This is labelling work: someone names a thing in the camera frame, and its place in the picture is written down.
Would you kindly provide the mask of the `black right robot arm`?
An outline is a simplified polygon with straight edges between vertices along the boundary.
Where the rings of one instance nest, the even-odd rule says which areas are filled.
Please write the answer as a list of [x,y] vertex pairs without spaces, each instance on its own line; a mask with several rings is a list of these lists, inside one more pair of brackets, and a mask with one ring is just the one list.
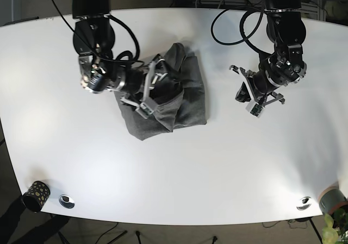
[[[140,58],[140,44],[133,31],[110,13],[110,0],[72,0],[73,46],[78,54],[81,85],[92,93],[119,93],[122,103],[153,112],[168,102],[177,84],[165,58],[157,54],[148,64]],[[111,23],[122,26],[135,45],[113,55],[116,36]]]

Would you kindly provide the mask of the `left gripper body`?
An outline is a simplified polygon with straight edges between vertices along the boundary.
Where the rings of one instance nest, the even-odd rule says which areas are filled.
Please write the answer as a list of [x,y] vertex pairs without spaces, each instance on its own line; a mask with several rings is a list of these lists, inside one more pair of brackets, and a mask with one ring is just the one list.
[[242,73],[243,83],[246,84],[251,99],[254,99],[258,103],[262,100],[262,104],[270,104],[275,101],[279,101],[282,104],[285,103],[283,95],[275,93],[278,86],[274,86],[268,81],[265,71],[253,72],[235,65],[231,65],[229,69],[237,74]]

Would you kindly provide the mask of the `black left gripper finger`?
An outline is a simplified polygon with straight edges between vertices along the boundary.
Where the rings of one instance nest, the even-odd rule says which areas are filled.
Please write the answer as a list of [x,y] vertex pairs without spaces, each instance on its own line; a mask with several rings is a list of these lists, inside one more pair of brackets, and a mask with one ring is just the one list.
[[251,101],[251,97],[250,97],[250,94],[247,90],[247,86],[245,83],[242,83],[240,89],[238,90],[238,92],[235,96],[235,100],[238,102],[250,102]]

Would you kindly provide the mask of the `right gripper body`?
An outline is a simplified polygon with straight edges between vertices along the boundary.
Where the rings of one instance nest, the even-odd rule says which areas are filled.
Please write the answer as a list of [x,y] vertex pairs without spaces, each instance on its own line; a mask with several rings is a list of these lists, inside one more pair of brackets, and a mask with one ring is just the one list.
[[164,57],[157,54],[146,67],[126,73],[125,85],[120,90],[121,104],[136,110],[141,102],[155,101],[151,92],[155,90],[157,84],[168,77],[169,66]]

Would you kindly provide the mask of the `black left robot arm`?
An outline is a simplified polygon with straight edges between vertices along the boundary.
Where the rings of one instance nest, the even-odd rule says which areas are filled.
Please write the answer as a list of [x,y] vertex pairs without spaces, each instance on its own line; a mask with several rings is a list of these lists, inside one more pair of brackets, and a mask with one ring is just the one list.
[[269,54],[245,41],[259,55],[259,71],[247,78],[257,100],[265,99],[281,86],[297,83],[307,70],[302,59],[306,28],[299,11],[301,0],[262,0],[262,8],[274,52]]

